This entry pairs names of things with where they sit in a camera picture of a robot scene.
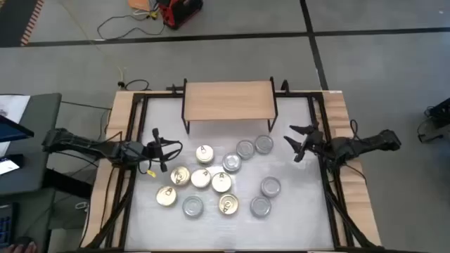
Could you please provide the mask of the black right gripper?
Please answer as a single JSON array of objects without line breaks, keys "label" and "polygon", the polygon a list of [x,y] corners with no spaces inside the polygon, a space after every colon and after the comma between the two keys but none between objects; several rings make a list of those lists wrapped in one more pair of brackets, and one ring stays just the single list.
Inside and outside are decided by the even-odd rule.
[{"label": "black right gripper", "polygon": [[284,139],[289,143],[295,151],[295,162],[300,162],[306,151],[310,151],[315,155],[322,156],[323,159],[331,161],[331,155],[326,150],[327,143],[323,139],[324,133],[319,131],[319,123],[315,122],[309,126],[289,126],[293,131],[306,136],[303,142],[298,142],[289,136],[284,136]]}]

